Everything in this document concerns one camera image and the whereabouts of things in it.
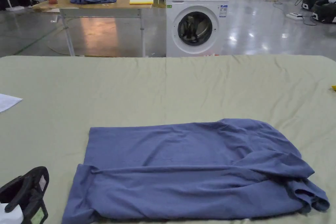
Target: sticker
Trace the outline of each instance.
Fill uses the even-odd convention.
[[[36,214],[30,219],[31,224],[40,224],[42,219],[44,218],[44,213],[42,208],[40,208]]]
[[[220,6],[220,17],[226,17],[227,4]]]
[[[45,184],[46,184],[46,183],[47,183],[47,182],[45,181],[44,176],[42,175],[42,177],[41,177],[41,179],[40,179],[40,182],[39,182],[42,192],[43,192],[43,190],[44,190],[44,187],[45,187]]]

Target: yellow paper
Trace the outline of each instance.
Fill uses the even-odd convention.
[[[129,4],[153,4],[154,0],[129,0]]]

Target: bed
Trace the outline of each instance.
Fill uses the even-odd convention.
[[[90,127],[252,118],[282,132],[315,170],[331,207],[253,221],[336,219],[336,62],[308,55],[189,58],[0,58],[0,93],[23,98],[0,113],[0,184],[46,166],[46,223],[60,223]],[[250,223],[186,221],[189,223]]]

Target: wooden table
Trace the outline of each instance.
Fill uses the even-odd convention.
[[[49,4],[47,1],[34,5],[33,10],[37,12],[51,12],[59,14],[62,24],[66,31],[67,43],[71,56],[75,56],[72,45],[69,27],[66,18],[73,17],[130,17],[140,19],[142,57],[145,53],[143,9],[151,9],[151,4],[129,4],[129,0],[116,0],[115,3],[106,4],[72,4],[70,0],[58,0],[58,4]]]

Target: white paper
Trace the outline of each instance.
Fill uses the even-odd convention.
[[[0,94],[0,113],[9,109],[10,107],[13,107],[21,100],[21,98]]]
[[[21,224],[23,222],[23,212],[19,205],[13,211],[6,213],[7,203],[0,204],[0,224]]]

